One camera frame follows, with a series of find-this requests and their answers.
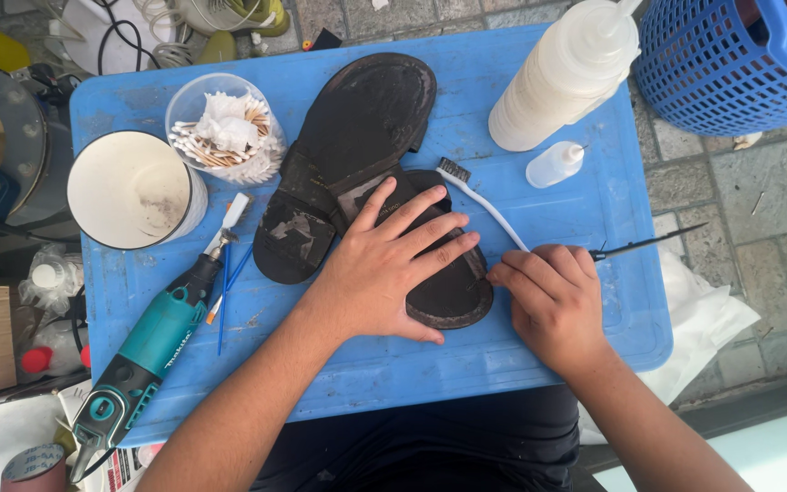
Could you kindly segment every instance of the person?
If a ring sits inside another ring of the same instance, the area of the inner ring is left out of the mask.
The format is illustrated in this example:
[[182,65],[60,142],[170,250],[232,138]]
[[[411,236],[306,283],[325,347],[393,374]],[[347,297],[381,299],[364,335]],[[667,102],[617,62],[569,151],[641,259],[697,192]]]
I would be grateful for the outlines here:
[[452,212],[403,235],[445,195],[436,186],[375,227],[395,187],[393,178],[378,186],[287,318],[172,433],[139,492],[570,490],[576,398],[638,490],[751,489],[607,343],[594,262],[574,246],[509,251],[487,275],[511,293],[515,331],[566,384],[285,425],[349,338],[443,344],[441,332],[408,317],[406,294],[479,235],[419,256],[469,219]]

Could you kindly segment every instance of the rotary tool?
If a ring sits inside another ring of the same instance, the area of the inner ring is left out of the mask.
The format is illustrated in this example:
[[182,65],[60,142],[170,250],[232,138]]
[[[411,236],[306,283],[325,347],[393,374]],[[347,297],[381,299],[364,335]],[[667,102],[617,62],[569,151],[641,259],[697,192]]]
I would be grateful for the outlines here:
[[72,483],[93,473],[107,458],[87,467],[97,451],[114,450],[142,415],[190,335],[205,318],[212,298],[218,260],[226,244],[238,238],[223,229],[220,244],[202,253],[186,272],[150,301],[87,396],[72,432],[81,445]]

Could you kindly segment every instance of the forearm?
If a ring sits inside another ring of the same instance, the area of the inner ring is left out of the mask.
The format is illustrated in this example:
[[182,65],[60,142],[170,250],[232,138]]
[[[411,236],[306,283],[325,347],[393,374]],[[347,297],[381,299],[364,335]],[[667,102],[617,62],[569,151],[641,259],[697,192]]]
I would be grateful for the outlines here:
[[302,393],[342,340],[296,308],[172,433],[139,492],[244,491]]
[[565,379],[641,492],[751,490],[612,348],[601,363]]

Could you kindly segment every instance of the red bottle cap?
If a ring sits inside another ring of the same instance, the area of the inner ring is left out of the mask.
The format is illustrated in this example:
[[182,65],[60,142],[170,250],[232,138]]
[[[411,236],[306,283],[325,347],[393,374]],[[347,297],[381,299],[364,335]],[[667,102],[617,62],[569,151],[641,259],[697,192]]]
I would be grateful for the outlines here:
[[53,350],[49,347],[36,347],[23,354],[20,367],[29,373],[41,372],[49,369],[51,357],[53,357]]
[[84,364],[84,367],[90,367],[90,346],[85,345],[81,349],[81,364]]

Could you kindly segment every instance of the blue plastic basket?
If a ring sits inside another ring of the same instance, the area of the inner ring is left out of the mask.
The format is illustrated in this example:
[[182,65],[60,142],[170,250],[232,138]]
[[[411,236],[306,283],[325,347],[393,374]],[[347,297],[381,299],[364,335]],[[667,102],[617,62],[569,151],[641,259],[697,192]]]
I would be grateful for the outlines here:
[[662,118],[728,137],[787,125],[787,9],[756,0],[770,31],[756,45],[734,0],[653,0],[640,27],[635,73]]

